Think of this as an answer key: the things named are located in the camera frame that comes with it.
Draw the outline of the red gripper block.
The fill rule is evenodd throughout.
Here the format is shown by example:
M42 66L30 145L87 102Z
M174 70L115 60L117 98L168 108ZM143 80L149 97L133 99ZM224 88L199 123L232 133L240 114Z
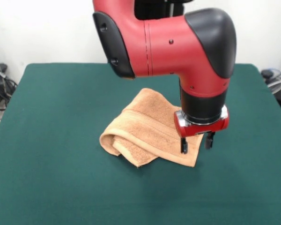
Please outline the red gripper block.
M182 110L174 112L174 123L180 138L181 153L187 154L188 143L185 137L208 133L205 140L205 148L211 149L213 146L215 132L224 130L229 125L229 111L226 106L222 108L220 118L211 124L196 124L184 117Z

